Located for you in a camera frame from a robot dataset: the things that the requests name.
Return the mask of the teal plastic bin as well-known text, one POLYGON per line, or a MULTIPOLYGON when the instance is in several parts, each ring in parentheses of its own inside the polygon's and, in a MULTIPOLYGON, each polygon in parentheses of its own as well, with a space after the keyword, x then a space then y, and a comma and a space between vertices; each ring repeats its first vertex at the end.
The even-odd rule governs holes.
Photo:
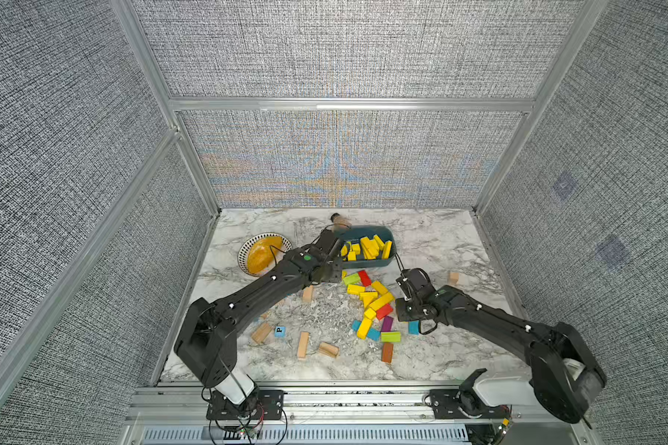
POLYGON ((343 243, 338 255, 344 269, 385 267, 397 255, 393 232, 385 226, 345 226, 334 234, 343 243))

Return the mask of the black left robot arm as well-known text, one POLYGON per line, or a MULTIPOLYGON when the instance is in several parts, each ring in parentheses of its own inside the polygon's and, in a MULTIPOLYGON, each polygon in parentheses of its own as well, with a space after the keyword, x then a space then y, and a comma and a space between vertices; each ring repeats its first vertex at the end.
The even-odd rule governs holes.
POLYGON ((317 239, 293 248, 243 289, 189 305, 174 342, 174 353, 206 389, 235 406, 253 400, 254 382, 237 369, 239 335, 278 302, 341 274, 343 232, 327 227, 317 239))

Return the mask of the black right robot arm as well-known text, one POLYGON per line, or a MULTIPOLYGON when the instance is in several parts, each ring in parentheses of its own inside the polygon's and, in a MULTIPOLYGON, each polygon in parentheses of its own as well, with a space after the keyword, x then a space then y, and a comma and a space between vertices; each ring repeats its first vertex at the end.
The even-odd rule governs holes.
POLYGON ((419 269, 404 269, 396 283, 401 322, 431 321, 475 334, 522 360, 527 386, 548 413, 568 424, 582 421, 606 387, 607 377, 581 334, 569 324, 539 324, 485 305, 456 287, 436 289, 419 269))

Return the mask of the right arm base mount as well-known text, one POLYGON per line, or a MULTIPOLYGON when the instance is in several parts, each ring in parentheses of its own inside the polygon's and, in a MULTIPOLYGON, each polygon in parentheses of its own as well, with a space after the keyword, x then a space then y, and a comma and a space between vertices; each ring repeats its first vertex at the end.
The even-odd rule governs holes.
POLYGON ((508 418, 511 410, 507 405, 487 405, 473 390, 486 371, 486 368, 475 370, 456 389, 432 389, 423 398, 424 404, 432 409, 436 420, 508 418))

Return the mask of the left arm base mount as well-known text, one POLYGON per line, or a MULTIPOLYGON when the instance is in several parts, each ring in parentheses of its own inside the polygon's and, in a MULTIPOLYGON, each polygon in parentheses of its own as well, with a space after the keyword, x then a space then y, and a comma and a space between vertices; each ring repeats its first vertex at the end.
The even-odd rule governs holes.
POLYGON ((206 418, 213 421, 280 420, 282 419, 284 396, 283 390, 256 388, 244 402, 236 404, 228 400, 225 395, 213 390, 206 418))

